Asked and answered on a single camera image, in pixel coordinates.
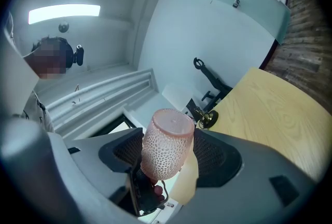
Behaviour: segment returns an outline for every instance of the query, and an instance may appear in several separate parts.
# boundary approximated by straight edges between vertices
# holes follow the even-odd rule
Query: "pink cup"
[[[174,109],[156,111],[143,137],[141,169],[150,179],[167,180],[182,167],[193,139],[191,118]]]

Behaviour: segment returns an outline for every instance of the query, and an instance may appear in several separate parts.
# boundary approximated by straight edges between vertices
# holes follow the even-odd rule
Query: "dark wood plank floor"
[[[265,71],[297,86],[332,114],[332,34],[317,0],[288,0],[290,24]]]

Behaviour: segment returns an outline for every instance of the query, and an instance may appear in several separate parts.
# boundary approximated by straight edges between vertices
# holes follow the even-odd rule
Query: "light wood tabletop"
[[[210,131],[270,146],[315,181],[324,175],[331,159],[332,116],[292,84],[251,68],[214,110],[219,117]],[[183,168],[186,173],[190,168],[191,178],[195,178],[197,160],[192,155],[195,156],[191,152]],[[189,176],[179,175],[171,197],[186,204],[194,193],[175,192],[189,181]]]

